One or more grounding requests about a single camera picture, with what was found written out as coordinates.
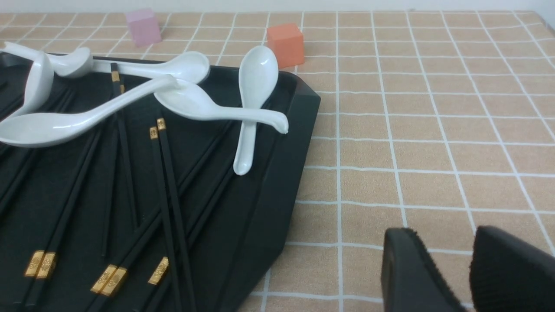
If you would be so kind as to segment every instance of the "chopsticks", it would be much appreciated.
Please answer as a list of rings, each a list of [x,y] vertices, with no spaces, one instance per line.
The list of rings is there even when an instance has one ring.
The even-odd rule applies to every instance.
[[[87,304],[86,311],[97,312],[107,302],[108,298],[113,296],[127,275],[127,268],[132,265],[139,253],[148,244],[150,238],[159,229],[162,223],[162,216],[156,209],[149,218],[135,231],[133,235],[133,244],[125,251],[124,254],[112,261],[112,264],[102,272],[100,278],[94,283],[90,289],[92,292],[92,300]]]
[[[58,221],[53,224],[53,230],[47,236],[48,238],[45,241],[44,247],[33,254],[27,271],[25,272],[25,277],[27,278],[25,285],[27,287],[22,294],[21,300],[16,304],[25,303],[25,307],[28,309],[32,309],[38,304],[47,279],[52,275],[52,271],[56,265],[56,252],[63,240],[63,235],[67,229],[73,210],[75,209],[93,155],[98,146],[101,133],[102,128],[98,127],[94,130],[85,144],[85,148],[79,157],[73,174],[74,178],[69,185],[68,193],[62,199],[63,208],[60,211]]]
[[[178,179],[178,194],[182,194],[191,185],[195,177],[199,174],[201,168],[210,159],[211,153],[225,138],[225,135],[230,128],[231,123],[228,123],[224,129],[222,129],[222,132],[214,138],[212,143],[204,150],[203,155],[197,163],[190,170],[186,170],[181,174]],[[145,246],[154,236],[154,233],[160,229],[161,224],[162,216],[160,207],[155,207],[148,217],[141,223],[139,228],[137,228],[137,230],[133,233],[133,237],[129,240],[130,243],[124,248],[121,248],[114,260],[112,260],[108,267],[100,273],[98,280],[94,282],[92,288],[90,289],[91,298],[85,302],[84,311],[97,312],[102,309],[109,298],[115,294],[115,289],[122,284],[122,280],[127,273],[127,268],[130,268],[131,265],[133,265],[139,254],[143,252]],[[162,280],[163,284],[166,282],[168,282],[169,286],[169,279]]]
[[[154,169],[157,176],[158,192],[160,194],[160,204],[162,205],[162,223],[164,227],[164,238],[166,240],[166,250],[169,255],[171,284],[173,286],[174,300],[177,311],[183,311],[183,304],[181,303],[181,292],[179,290],[178,266],[175,256],[175,248],[173,245],[173,230],[171,228],[171,216],[168,207],[168,195],[164,179],[164,167],[162,164],[162,154],[160,152],[160,145],[158,142],[159,131],[158,129],[165,130],[165,124],[158,122],[158,127],[150,128],[150,140],[152,141],[152,151],[154,155]]]
[[[114,96],[123,94],[125,92],[125,86],[123,84],[123,77],[119,75],[118,64],[110,64],[112,69],[112,88]],[[125,128],[125,115],[123,112],[118,111],[115,113],[116,120],[118,121],[118,132],[119,132],[119,143],[121,147],[121,153],[123,158],[123,169],[125,174],[125,186],[127,190],[127,201],[129,203],[129,212],[131,214],[131,222],[133,225],[133,230],[139,227],[138,211],[135,204],[135,191],[133,188],[133,173],[131,170],[131,156],[129,155],[129,143],[127,141],[127,130]]]
[[[177,232],[178,232],[178,243],[179,243],[179,248],[178,250],[181,251],[181,257],[180,255],[178,255],[176,257],[176,262],[175,263],[179,263],[180,261],[182,261],[183,264],[183,274],[185,275],[185,282],[186,282],[186,286],[187,286],[187,290],[188,290],[188,295],[189,295],[189,302],[190,302],[190,311],[192,312],[196,312],[196,300],[195,300],[195,296],[194,296],[194,289],[193,289],[193,277],[192,277],[192,273],[191,273],[191,266],[190,266],[190,262],[189,262],[189,250],[187,247],[187,242],[186,242],[186,237],[185,237],[185,229],[183,227],[183,217],[181,215],[181,208],[180,208],[180,204],[179,204],[179,195],[178,195],[178,191],[177,191],[177,186],[175,183],[175,174],[173,171],[173,164],[171,161],[171,152],[170,152],[170,148],[169,148],[169,142],[168,142],[168,135],[166,132],[166,123],[164,118],[159,118],[157,119],[157,129],[151,129],[151,131],[154,130],[158,130],[158,137],[160,140],[160,145],[162,147],[162,155],[163,155],[163,159],[164,159],[164,168],[165,168],[165,173],[166,173],[166,178],[168,180],[168,188],[169,188],[169,192],[170,192],[170,198],[171,198],[171,206],[173,208],[173,213],[174,213],[174,220],[175,220],[175,226],[177,228]],[[153,292],[156,291],[156,287],[152,287],[150,285],[148,285],[147,288],[147,292],[146,295],[144,296],[144,300],[143,302],[139,305],[139,308],[135,308],[133,309],[133,311],[135,312],[140,312],[142,310],[144,310],[149,301],[150,298],[153,296]]]
[[[112,98],[115,98],[121,95],[124,91],[123,85],[120,84],[120,77],[118,72],[118,64],[112,63],[110,64],[112,69]],[[112,137],[110,138],[110,150],[113,151],[112,157],[109,160],[110,164],[113,166],[110,168],[111,171],[108,173],[108,183],[106,185],[106,192],[107,192],[107,202],[104,206],[104,224],[102,229],[102,244],[100,246],[100,256],[105,258],[108,253],[108,239],[110,235],[110,224],[112,219],[112,207],[114,202],[114,180],[115,180],[115,172],[117,168],[117,161],[118,161],[118,149],[119,149],[119,134],[117,129],[113,132]]]
[[[57,104],[58,107],[56,111],[63,112],[71,104],[75,97],[75,92],[71,89],[65,90],[61,93],[59,97],[54,98],[53,103]],[[25,181],[27,174],[31,171],[32,167],[35,165],[35,159],[39,153],[39,149],[26,149],[22,161],[20,162],[21,168],[18,173],[13,177],[8,188],[0,195],[0,219],[2,219],[3,214],[7,211],[11,204],[12,199],[17,193],[17,190],[21,184]]]

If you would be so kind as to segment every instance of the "white ceramic spoon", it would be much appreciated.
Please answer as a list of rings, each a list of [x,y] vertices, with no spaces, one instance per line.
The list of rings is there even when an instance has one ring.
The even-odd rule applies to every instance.
[[[91,129],[114,112],[160,88],[177,88],[175,78],[162,75],[84,113],[36,113],[0,123],[0,142],[27,148],[65,143]]]
[[[287,116],[267,109],[219,106],[198,85],[179,80],[179,89],[156,91],[156,99],[177,115],[193,120],[240,120],[264,123],[279,133],[287,133]]]
[[[29,76],[27,77],[23,105],[6,117],[4,121],[19,115],[25,115],[41,107],[50,96],[53,82],[54,70],[52,69],[52,65],[46,54],[40,52],[33,62],[31,70],[29,71]]]
[[[9,54],[22,58],[34,60],[41,51],[31,49],[20,44],[4,42],[6,45],[2,50]],[[93,69],[93,56],[89,48],[78,48],[70,54],[64,56],[55,56],[47,54],[52,64],[54,72],[60,77],[79,78]]]
[[[95,59],[93,71],[111,73],[111,63],[114,63],[114,61]],[[159,64],[115,63],[118,63],[118,71],[120,74],[151,79],[163,74],[170,74],[178,80],[185,80],[190,83],[200,83],[210,72],[210,61],[208,57],[195,51],[184,52],[165,63]]]
[[[21,46],[19,44],[5,42],[4,52],[17,55],[27,59],[35,59],[39,51]],[[47,54],[54,65],[54,71],[61,77],[77,78],[89,72],[111,73],[111,63],[106,59],[94,59],[89,48],[79,48],[64,56]],[[171,74],[176,79],[191,83],[200,83],[210,73],[210,61],[204,54],[190,51],[184,52],[175,58],[159,64],[140,64],[131,62],[118,63],[118,71],[121,74],[140,76],[145,78],[156,78],[163,74]]]
[[[268,47],[251,49],[239,66],[239,92],[244,108],[260,109],[278,82],[278,60]],[[245,175],[253,165],[256,123],[243,122],[233,161],[233,171]]]

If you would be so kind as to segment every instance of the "gold chopstick tip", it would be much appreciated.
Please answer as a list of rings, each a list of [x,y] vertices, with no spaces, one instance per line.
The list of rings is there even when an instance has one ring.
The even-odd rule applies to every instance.
[[[113,82],[119,81],[119,72],[118,71],[112,71],[112,81]]]
[[[158,130],[156,129],[156,127],[152,127],[150,129],[150,139],[151,140],[158,139]]]
[[[169,265],[170,262],[168,261],[168,257],[163,257],[160,261],[160,264],[158,264],[156,270],[154,270],[154,273],[148,280],[148,283],[152,285],[158,285],[158,283],[162,280],[164,274],[168,270]]]
[[[118,289],[123,284],[123,280],[127,275],[127,270],[124,268],[118,268],[110,280],[106,283],[104,289],[100,292],[105,296],[111,296],[118,291]]]
[[[42,263],[42,258],[44,257],[44,250],[37,250],[34,252],[31,260],[29,261],[29,265],[27,266],[27,270],[25,271],[25,276],[27,277],[35,277],[37,275],[39,266]]]
[[[37,273],[37,279],[49,278],[55,267],[56,253],[45,253]]]
[[[158,126],[158,131],[166,130],[166,120],[164,118],[156,119],[156,125]]]
[[[104,289],[106,283],[110,280],[110,278],[112,278],[117,269],[118,267],[113,264],[108,265],[106,270],[102,272],[102,275],[100,276],[100,278],[98,278],[97,282],[94,283],[93,287],[90,290],[94,293],[99,294]]]

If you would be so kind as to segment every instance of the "spoon handle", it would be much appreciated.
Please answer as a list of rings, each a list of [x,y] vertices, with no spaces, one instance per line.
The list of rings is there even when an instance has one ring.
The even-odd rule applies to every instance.
[[[84,114],[90,114],[91,119],[96,118],[96,122],[100,122],[100,120],[112,115],[136,100],[167,87],[177,88],[178,84],[177,80],[175,80],[172,75],[165,74],[149,80]]]
[[[274,127],[279,133],[289,131],[289,121],[283,113],[268,109],[219,107],[211,116],[212,120],[240,120],[243,122],[263,123]]]
[[[140,64],[120,61],[109,61],[106,59],[95,59],[93,61],[93,71],[97,73],[111,73],[110,65],[118,64],[119,73],[123,75],[139,76],[154,79],[160,77],[163,72],[160,70],[160,64]]]
[[[22,45],[17,44],[17,43],[12,43],[12,42],[7,42],[6,41],[6,42],[4,42],[4,44],[6,45],[6,47],[3,48],[2,51],[6,52],[6,53],[9,53],[9,54],[13,54],[15,56],[19,56],[19,57],[22,57],[22,58],[34,60],[39,55],[39,51],[37,51],[35,49],[28,48],[26,46],[22,46]]]
[[[233,171],[237,175],[245,175],[253,166],[254,145],[256,141],[256,123],[243,122],[239,133],[239,142],[233,161]]]

